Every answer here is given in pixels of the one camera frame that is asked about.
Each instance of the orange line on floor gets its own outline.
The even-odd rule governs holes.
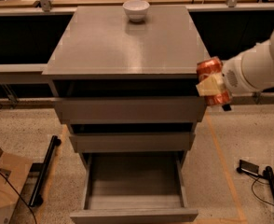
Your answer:
[[[49,191],[50,191],[51,186],[52,186],[52,182],[53,182],[53,179],[54,179],[56,168],[57,168],[59,160],[60,160],[60,156],[62,155],[62,147],[65,143],[67,133],[68,133],[68,128],[67,128],[66,125],[63,125],[62,126],[62,137],[61,137],[62,143],[58,147],[56,147],[56,150],[55,150],[54,157],[52,159],[51,165],[48,168],[48,174],[47,174],[47,178],[46,178],[46,181],[45,181],[45,186],[43,187],[43,190],[42,190],[42,193],[41,193],[41,195],[43,197],[43,204],[38,208],[38,210],[35,214],[37,223],[41,223],[42,215],[43,215],[45,207],[47,205],[48,194],[49,194]]]
[[[214,128],[212,126],[212,121],[211,121],[210,115],[208,113],[206,113],[205,117],[206,117],[206,120],[208,122],[208,126],[209,126],[209,129],[210,129],[210,132],[212,134],[212,140],[213,140],[213,143],[214,143],[215,148],[217,150],[218,157],[219,157],[220,162],[222,164],[222,168],[223,168],[224,176],[226,178],[226,182],[227,182],[227,184],[229,186],[229,189],[230,189],[230,192],[231,192],[234,204],[236,205],[236,208],[237,208],[237,211],[238,211],[238,215],[239,215],[239,219],[240,219],[241,223],[244,223],[244,224],[248,223],[247,222],[247,218],[246,218],[246,216],[245,216],[245,214],[243,212],[242,206],[241,206],[239,195],[237,193],[236,187],[234,186],[231,174],[229,172],[229,169],[228,169],[228,166],[227,166],[227,163],[226,163],[226,159],[225,159],[224,153],[223,153],[223,151],[222,151],[222,149],[220,147],[220,143],[219,143],[219,141],[217,139],[217,136],[215,134]]]

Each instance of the cardboard box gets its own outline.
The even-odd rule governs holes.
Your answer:
[[[0,148],[0,172],[8,176],[8,181],[21,193],[33,162],[17,155],[3,152]],[[0,223],[8,223],[15,210],[19,196],[0,176]]]

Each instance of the drawer front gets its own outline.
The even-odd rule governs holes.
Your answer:
[[[176,152],[92,154],[82,210],[76,224],[138,224],[193,221],[198,211],[186,205]]]
[[[54,103],[61,123],[146,123],[201,121],[200,97],[126,97],[58,99]]]
[[[190,149],[190,133],[89,133],[71,135],[75,152],[180,151]]]

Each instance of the bottom drawer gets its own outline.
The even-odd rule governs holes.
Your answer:
[[[175,152],[83,154],[87,188],[83,223],[169,223],[193,221],[186,205],[181,165]]]

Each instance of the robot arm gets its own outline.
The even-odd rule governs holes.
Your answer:
[[[222,73],[232,94],[257,92],[274,87],[274,31],[268,41],[226,61]]]

